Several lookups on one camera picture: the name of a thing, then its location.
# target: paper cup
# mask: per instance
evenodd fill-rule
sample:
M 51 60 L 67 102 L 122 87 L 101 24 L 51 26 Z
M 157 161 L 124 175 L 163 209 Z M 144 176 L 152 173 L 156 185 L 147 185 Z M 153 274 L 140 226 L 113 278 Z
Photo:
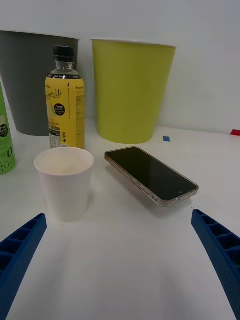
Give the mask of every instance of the paper cup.
M 79 220 L 86 212 L 94 157 L 86 150 L 60 147 L 39 154 L 39 172 L 50 212 L 61 222 Z

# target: phone screen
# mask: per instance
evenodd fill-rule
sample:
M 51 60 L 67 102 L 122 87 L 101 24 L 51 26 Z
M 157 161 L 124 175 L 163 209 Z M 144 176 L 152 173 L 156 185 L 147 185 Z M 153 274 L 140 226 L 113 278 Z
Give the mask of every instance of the phone screen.
M 137 147 L 109 151 L 106 154 L 164 201 L 172 200 L 197 189 L 196 184 Z

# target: green bottle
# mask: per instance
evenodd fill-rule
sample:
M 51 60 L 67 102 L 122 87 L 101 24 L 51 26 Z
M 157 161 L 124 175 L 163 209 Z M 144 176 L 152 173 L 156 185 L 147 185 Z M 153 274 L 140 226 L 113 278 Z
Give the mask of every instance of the green bottle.
M 0 175 L 7 174 L 16 167 L 16 158 L 9 128 L 4 95 L 0 83 Z

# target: yellow-green bin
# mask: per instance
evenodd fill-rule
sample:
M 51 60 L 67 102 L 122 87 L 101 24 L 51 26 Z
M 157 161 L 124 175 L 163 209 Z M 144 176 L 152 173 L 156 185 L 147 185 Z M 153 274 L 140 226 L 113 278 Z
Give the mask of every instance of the yellow-green bin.
M 121 144 L 150 140 L 176 48 L 92 39 L 98 133 Z

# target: bottle cap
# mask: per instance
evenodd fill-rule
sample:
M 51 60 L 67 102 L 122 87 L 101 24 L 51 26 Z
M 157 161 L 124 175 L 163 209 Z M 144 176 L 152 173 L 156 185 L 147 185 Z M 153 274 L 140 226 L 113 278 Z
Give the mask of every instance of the bottle cap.
M 74 63 L 74 49 L 70 46 L 65 46 L 65 45 L 54 46 L 53 54 L 56 62 Z

